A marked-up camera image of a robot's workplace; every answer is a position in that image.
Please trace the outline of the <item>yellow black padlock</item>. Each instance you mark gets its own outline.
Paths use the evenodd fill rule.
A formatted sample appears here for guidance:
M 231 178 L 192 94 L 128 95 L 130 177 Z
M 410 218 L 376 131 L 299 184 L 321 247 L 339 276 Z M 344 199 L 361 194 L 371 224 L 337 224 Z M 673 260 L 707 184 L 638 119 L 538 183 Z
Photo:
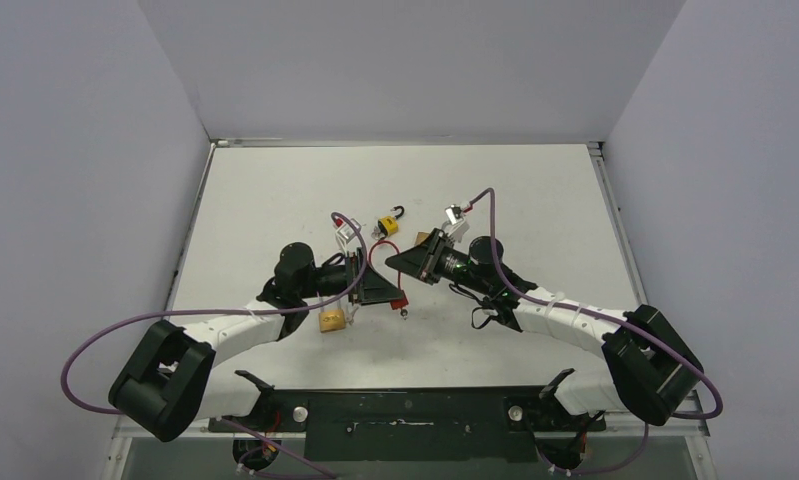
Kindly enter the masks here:
M 398 232 L 398 220 L 404 215 L 405 208 L 402 205 L 397 205 L 391 209 L 391 212 L 388 215 L 377 219 L 374 230 L 381 230 L 387 235 L 388 238 Z

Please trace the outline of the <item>keys of yellow padlock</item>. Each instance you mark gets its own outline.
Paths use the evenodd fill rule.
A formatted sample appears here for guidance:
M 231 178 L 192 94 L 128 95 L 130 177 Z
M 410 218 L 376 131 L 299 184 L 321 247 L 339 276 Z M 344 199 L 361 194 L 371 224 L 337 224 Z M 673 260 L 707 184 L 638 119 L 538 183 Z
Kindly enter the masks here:
M 387 238 L 387 235 L 384 232 L 382 232 L 381 230 L 374 230 L 372 232 L 371 237 L 372 237 L 372 239 L 374 241 L 373 245 L 377 245 L 380 242 L 382 242 L 383 240 L 385 240 Z

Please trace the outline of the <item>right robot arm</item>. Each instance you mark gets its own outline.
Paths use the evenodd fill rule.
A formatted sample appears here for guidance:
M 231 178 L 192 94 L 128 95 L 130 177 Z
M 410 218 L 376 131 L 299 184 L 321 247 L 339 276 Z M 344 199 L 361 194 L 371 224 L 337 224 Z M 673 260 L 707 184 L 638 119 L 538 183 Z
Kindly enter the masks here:
M 433 230 L 385 264 L 426 284 L 448 282 L 509 329 L 548 336 L 604 360 L 597 371 L 569 367 L 544 387 L 540 414 L 550 427 L 563 429 L 580 415 L 600 411 L 628 412 L 653 426 L 684 417 L 679 407 L 703 368 L 657 308 L 608 310 L 578 303 L 523 279 L 504 264 L 503 253 L 501 242 L 488 236 L 461 252 Z

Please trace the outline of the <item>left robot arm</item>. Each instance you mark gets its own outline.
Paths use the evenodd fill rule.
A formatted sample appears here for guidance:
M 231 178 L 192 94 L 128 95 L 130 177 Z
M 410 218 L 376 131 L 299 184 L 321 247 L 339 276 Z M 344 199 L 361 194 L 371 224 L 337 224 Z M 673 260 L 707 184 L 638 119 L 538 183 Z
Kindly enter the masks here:
M 196 420 L 233 416 L 257 431 L 272 420 L 272 386 L 223 363 L 258 345 L 291 336 L 307 318 L 310 299 L 341 298 L 341 305 L 401 306 L 404 292 L 366 264 L 358 249 L 341 262 L 316 264 L 310 246 L 294 242 L 279 255 L 273 276 L 245 312 L 175 325 L 152 324 L 110 388 L 119 412 L 163 442 Z

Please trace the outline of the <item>keys beside long-shackle padlock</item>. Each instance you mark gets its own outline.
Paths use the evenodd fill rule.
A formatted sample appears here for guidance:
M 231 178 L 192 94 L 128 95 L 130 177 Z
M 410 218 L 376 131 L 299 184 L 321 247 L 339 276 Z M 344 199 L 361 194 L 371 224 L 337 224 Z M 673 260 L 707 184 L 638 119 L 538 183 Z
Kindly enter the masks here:
M 355 315 L 359 309 L 358 305 L 352 305 L 345 309 L 345 322 L 347 325 L 353 325 L 355 322 Z

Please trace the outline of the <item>brass padlock long shackle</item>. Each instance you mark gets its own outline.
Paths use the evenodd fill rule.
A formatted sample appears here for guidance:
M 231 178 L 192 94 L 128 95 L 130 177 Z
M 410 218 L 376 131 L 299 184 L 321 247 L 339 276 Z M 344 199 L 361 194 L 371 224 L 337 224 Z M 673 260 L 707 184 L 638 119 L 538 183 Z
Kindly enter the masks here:
M 347 325 L 347 308 L 343 298 L 326 303 L 319 309 L 318 327 L 322 334 L 340 331 Z

